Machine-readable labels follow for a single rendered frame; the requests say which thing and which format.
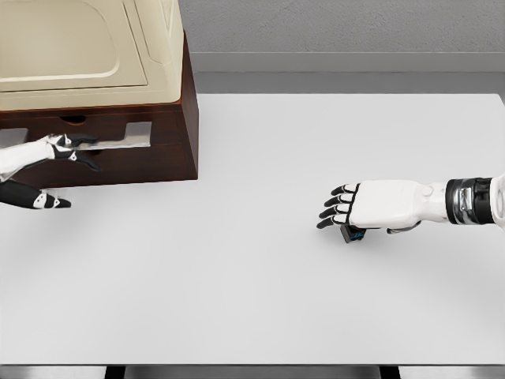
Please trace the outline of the brown wooden drawer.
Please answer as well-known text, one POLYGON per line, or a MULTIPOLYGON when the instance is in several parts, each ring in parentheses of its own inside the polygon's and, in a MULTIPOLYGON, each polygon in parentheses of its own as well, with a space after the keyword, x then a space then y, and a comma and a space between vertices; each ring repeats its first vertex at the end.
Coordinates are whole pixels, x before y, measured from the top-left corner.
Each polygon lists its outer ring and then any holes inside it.
POLYGON ((120 141, 129 122, 151 123, 151 145, 86 151, 100 167, 93 171, 82 163, 50 160, 25 168, 13 179, 36 188, 96 186, 136 182, 160 182, 195 178, 195 165, 186 159, 188 140, 181 137, 172 112, 154 114, 86 114, 82 124, 69 124, 62 116, 30 118, 27 113, 0 114, 0 129, 26 128, 27 140, 51 133, 84 133, 101 141, 120 141))

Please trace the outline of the small black switch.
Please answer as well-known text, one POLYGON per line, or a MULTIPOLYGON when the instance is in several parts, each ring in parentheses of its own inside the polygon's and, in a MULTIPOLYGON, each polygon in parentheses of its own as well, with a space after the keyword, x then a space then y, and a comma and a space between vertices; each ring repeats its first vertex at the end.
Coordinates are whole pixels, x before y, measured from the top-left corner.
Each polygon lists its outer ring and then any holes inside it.
POLYGON ((341 225, 340 231, 346 243, 360 241, 364 238, 366 230, 352 225, 341 225))

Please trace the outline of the silver drawer handle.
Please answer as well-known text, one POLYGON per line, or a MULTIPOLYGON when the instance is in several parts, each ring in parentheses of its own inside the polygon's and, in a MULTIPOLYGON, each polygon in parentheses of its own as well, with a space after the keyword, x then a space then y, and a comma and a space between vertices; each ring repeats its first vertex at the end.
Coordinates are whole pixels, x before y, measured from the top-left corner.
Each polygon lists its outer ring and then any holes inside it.
MULTIPOLYGON (((119 148, 148 148, 151 146, 151 122, 128 122, 125 136, 120 141, 82 143, 77 150, 92 151, 119 148)), ((0 129, 0 149, 23 144, 27 140, 27 128, 0 129)))

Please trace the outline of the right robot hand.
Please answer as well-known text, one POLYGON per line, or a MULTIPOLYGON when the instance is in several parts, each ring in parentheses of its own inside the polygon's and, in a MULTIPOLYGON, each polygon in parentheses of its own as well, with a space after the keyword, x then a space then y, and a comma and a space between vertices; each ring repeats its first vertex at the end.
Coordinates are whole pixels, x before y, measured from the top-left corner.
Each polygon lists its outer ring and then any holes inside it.
POLYGON ((421 221, 432 186, 414 181, 377 180, 345 184, 331 191, 319 214, 319 229, 345 225, 359 229, 403 229, 421 221))

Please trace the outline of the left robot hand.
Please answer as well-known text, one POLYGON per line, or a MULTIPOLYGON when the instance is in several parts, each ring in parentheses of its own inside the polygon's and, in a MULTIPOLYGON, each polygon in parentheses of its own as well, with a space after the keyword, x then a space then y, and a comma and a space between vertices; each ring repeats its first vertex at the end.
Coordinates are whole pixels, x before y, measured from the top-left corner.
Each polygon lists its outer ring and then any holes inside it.
POLYGON ((28 209, 69 208, 70 201, 16 182, 12 177, 24 168, 54 159, 71 160, 99 171, 97 163, 77 150, 80 144, 97 140, 87 134, 51 134, 37 141, 0 149, 0 203, 28 209))

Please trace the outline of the cream and brown cabinet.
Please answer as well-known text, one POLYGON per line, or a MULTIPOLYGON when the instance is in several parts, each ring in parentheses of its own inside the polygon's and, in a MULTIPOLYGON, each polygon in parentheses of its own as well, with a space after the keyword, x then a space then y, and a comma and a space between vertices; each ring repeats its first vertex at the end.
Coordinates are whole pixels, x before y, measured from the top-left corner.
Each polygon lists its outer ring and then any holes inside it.
POLYGON ((199 109, 178 0, 0 0, 0 114, 172 112, 198 176, 199 109))

